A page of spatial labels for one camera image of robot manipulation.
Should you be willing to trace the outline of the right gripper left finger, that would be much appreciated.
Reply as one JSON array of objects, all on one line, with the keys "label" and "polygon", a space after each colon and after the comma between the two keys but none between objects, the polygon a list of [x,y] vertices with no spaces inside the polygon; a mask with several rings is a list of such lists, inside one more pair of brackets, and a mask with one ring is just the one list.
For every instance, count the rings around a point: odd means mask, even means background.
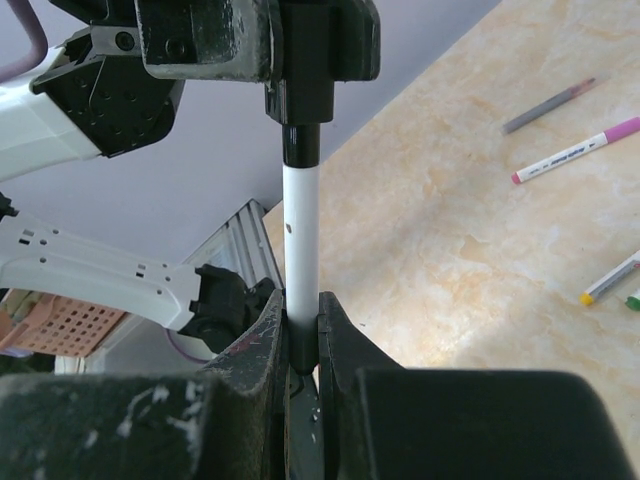
[{"label": "right gripper left finger", "polygon": [[5,479],[284,479],[284,298],[202,370],[1,380]]}]

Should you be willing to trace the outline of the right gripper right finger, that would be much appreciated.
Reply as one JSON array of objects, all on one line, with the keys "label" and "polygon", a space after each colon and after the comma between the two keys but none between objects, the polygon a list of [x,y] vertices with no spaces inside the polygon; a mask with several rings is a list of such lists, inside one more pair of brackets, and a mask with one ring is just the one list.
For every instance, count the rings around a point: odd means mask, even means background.
[{"label": "right gripper right finger", "polygon": [[631,479],[592,386],[562,371],[400,366],[320,296],[328,479]]}]

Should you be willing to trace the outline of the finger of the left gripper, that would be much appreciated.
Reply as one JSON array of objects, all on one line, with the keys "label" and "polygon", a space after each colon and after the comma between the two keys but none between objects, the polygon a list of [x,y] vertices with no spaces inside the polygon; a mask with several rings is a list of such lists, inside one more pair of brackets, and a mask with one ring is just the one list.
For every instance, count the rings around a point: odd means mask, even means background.
[{"label": "finger of the left gripper", "polygon": [[171,80],[271,83],[282,76],[277,1],[137,1],[146,71]]},{"label": "finger of the left gripper", "polygon": [[332,8],[333,79],[368,82],[381,68],[381,20],[370,0],[330,1]]}]

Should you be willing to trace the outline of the black square marker cap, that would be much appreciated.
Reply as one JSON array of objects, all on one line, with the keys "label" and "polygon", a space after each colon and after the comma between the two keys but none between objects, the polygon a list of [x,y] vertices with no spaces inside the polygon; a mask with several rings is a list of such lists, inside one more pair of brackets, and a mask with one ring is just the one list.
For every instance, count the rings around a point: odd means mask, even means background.
[{"label": "black square marker cap", "polygon": [[333,119],[333,12],[326,1],[281,1],[280,78],[265,91],[266,113],[288,128],[318,130]]}]

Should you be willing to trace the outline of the black cap white marker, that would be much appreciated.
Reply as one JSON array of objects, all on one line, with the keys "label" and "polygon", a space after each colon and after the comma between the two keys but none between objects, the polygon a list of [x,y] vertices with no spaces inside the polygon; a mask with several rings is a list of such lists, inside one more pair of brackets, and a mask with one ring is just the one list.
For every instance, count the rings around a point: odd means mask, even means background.
[{"label": "black cap white marker", "polygon": [[283,233],[290,362],[310,374],[318,362],[320,126],[285,125]]}]

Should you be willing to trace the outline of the green cap white marker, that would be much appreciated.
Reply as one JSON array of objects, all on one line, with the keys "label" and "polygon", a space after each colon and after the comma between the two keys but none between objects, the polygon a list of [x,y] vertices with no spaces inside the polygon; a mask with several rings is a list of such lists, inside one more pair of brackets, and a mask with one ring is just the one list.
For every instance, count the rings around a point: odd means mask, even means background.
[{"label": "green cap white marker", "polygon": [[631,295],[629,295],[625,301],[625,305],[632,311],[640,311],[640,290],[637,289]]}]

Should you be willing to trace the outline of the pink cap white marker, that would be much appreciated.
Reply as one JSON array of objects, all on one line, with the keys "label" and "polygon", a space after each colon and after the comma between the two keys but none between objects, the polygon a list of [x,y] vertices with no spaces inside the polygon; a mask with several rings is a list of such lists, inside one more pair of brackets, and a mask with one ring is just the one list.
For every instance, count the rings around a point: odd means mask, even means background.
[{"label": "pink cap white marker", "polygon": [[615,143],[638,132],[639,117],[636,116],[514,172],[511,175],[511,180],[515,185],[520,185],[570,161],[576,160],[590,152]]}]

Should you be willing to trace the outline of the yellow cap paint marker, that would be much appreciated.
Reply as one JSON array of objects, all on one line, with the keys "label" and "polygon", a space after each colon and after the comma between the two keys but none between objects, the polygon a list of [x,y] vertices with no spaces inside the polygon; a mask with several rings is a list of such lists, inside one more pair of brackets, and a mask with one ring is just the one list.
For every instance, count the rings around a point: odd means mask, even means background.
[{"label": "yellow cap paint marker", "polygon": [[639,269],[639,251],[636,251],[619,265],[587,288],[579,297],[582,305],[593,305],[605,296],[613,287]]}]

